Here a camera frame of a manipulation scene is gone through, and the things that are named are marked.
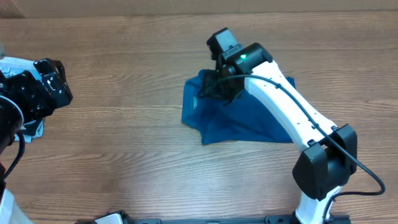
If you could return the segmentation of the dark blue t-shirt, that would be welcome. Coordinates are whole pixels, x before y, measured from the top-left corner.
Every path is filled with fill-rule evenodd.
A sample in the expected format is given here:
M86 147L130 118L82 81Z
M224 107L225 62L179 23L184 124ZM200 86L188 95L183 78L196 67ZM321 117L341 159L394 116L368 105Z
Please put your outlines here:
M206 75L201 70L183 89L182 123L198 130L204 145L223 141L291 143L292 139L271 112L246 90L232 103L199 98Z

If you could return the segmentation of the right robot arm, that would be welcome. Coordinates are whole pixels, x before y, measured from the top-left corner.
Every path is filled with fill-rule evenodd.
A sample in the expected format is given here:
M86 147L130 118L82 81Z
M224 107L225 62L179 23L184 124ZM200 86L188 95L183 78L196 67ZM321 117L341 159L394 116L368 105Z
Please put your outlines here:
M259 100L292 139L300 156L292 174L301 189L292 216L268 216L267 223L350 223L330 214L335 196L356 172L357 135L346 124L338 127L318 112L284 77L271 54L260 44L239 44L224 28L206 42L216 72L205 78L201 98L228 103L247 91Z

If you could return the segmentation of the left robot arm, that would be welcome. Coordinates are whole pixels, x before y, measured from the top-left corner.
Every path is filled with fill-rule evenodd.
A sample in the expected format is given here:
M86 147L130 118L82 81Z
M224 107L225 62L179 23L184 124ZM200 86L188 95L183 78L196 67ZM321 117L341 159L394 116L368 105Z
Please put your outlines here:
M71 103L73 95L59 60L38 61L3 57L1 67L20 68L10 75L1 73L1 151L19 141L18 153L8 169L1 166L1 223L32 223L15 196L6 188L6 179L25 153L24 124L50 116Z

